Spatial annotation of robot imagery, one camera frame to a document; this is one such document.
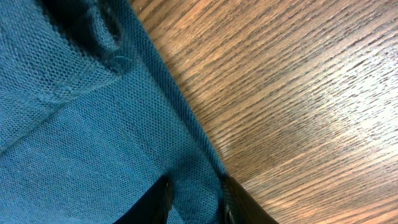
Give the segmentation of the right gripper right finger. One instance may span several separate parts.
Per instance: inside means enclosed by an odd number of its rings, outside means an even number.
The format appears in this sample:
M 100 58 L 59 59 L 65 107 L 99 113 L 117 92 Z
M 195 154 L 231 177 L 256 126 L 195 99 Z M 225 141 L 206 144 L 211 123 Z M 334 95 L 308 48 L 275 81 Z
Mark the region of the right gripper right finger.
M 278 224 L 233 177 L 223 175 L 221 187 L 223 191 L 221 223 Z

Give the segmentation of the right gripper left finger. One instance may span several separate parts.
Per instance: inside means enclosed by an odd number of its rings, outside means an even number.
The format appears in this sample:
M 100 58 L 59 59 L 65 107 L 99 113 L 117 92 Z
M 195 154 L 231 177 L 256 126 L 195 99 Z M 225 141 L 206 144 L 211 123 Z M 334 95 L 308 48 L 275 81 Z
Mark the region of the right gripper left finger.
M 174 202 L 174 185 L 161 176 L 114 224 L 166 224 Z

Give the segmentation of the blue polo shirt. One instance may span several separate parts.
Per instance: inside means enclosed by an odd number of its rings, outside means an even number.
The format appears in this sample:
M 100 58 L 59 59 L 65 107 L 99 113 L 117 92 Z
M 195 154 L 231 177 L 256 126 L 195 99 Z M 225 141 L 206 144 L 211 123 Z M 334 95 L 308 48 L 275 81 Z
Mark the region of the blue polo shirt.
M 162 175 L 218 223 L 214 147 L 128 1 L 1 2 L 1 222 L 113 223 Z

